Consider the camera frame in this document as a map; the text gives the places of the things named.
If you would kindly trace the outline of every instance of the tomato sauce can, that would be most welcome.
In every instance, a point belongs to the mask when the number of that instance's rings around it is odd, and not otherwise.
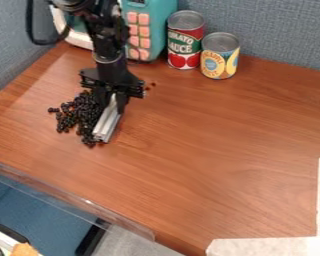
[[[237,70],[240,43],[236,36],[225,32],[207,35],[202,41],[201,71],[212,79],[232,77]]]
[[[195,11],[179,11],[168,18],[168,63],[178,69],[200,64],[204,17]]]

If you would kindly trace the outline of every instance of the toy cash register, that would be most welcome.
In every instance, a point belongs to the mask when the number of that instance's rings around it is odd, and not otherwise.
[[[129,59],[155,60],[167,42],[167,18],[177,11],[177,0],[122,0],[123,15],[130,27]]]

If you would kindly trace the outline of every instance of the pile of black pieces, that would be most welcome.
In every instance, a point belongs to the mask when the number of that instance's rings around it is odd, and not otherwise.
[[[98,143],[92,131],[95,128],[104,108],[92,92],[84,91],[75,97],[74,101],[62,103],[60,108],[49,108],[49,113],[55,113],[58,133],[69,133],[77,125],[77,135],[82,136],[82,142],[90,148]]]

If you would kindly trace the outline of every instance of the orange object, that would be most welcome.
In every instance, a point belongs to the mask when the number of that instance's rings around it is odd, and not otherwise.
[[[39,253],[29,244],[17,244],[13,248],[11,256],[38,256]]]

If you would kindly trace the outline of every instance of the wooden table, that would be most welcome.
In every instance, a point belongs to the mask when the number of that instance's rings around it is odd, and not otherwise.
[[[47,108],[93,65],[61,44],[0,92],[1,172],[187,255],[215,238],[315,234],[319,71],[246,56],[223,81],[130,66],[156,86],[91,150]]]

